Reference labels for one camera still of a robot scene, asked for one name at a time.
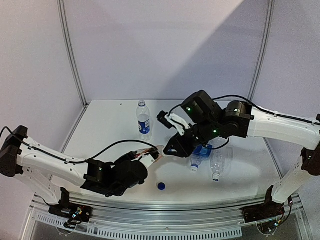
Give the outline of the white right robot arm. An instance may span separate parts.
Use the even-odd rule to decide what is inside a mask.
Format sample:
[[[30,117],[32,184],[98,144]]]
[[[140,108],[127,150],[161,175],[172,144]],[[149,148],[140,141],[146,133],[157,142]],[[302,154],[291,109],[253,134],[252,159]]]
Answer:
[[[320,174],[320,119],[314,120],[279,114],[255,105],[240,96],[221,108],[204,90],[193,93],[179,107],[193,124],[182,117],[161,111],[157,120],[177,133],[163,152],[168,156],[187,158],[196,147],[216,138],[268,138],[302,146],[297,163],[271,187],[270,199],[259,206],[262,218],[269,218],[296,190],[312,176]]]

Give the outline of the blue label crushed water bottle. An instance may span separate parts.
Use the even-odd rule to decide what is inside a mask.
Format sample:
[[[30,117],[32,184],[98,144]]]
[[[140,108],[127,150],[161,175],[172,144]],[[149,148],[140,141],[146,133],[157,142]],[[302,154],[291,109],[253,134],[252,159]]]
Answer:
[[[211,144],[197,146],[190,156],[190,170],[197,172],[202,162],[210,158],[212,150],[213,145]]]

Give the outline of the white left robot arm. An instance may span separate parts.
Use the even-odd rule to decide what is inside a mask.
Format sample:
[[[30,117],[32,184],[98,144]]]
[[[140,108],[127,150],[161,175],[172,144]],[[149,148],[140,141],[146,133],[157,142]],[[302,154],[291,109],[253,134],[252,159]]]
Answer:
[[[142,185],[148,168],[161,157],[159,149],[149,144],[147,149],[130,151],[117,160],[101,161],[65,155],[47,148],[28,136],[28,128],[18,126],[9,132],[0,149],[0,173],[25,183],[43,197],[63,216],[74,213],[74,205],[62,198],[62,191],[45,178],[53,175],[105,197],[120,197],[127,189]]]

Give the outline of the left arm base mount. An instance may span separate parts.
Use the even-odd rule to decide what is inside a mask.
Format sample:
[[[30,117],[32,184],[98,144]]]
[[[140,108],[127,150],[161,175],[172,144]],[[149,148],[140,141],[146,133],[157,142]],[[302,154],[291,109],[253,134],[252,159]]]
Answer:
[[[70,202],[70,193],[63,187],[60,188],[61,198],[58,204],[49,204],[49,213],[65,218],[63,226],[75,230],[77,225],[89,223],[93,208],[88,205],[75,204]]]

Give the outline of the orange label crushed bottle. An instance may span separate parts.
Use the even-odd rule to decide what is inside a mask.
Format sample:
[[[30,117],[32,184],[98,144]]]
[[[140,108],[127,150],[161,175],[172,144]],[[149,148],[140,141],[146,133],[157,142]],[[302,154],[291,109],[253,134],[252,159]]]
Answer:
[[[165,148],[164,145],[157,145],[156,148],[144,148],[144,149],[138,149],[134,153],[135,159],[140,159],[142,156],[152,155],[153,159],[155,161],[160,160],[163,157],[163,149]]]

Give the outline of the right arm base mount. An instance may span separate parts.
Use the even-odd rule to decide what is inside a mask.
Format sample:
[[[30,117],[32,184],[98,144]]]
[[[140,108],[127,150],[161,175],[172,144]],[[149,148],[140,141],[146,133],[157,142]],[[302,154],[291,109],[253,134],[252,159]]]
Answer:
[[[290,209],[285,216],[284,204],[273,201],[273,188],[273,185],[268,188],[263,203],[245,206],[240,209],[245,223],[256,222],[258,231],[265,236],[274,234],[277,228],[287,221],[292,212],[292,196],[287,199]]]

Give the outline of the blue Pepsi bottle cap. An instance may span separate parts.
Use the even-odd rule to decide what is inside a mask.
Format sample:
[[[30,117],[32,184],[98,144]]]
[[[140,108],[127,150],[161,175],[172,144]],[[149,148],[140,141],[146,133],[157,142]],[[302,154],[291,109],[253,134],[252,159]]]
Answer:
[[[159,182],[159,183],[157,184],[157,188],[158,188],[160,191],[163,191],[163,190],[166,189],[166,185],[165,185],[164,182]]]

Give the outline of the Pepsi bottle blue label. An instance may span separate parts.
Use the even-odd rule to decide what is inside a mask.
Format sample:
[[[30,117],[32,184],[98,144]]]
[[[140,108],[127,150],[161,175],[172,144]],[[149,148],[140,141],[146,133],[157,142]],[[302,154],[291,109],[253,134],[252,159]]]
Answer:
[[[150,109],[144,100],[138,101],[136,109],[139,138],[148,142],[151,139]]]

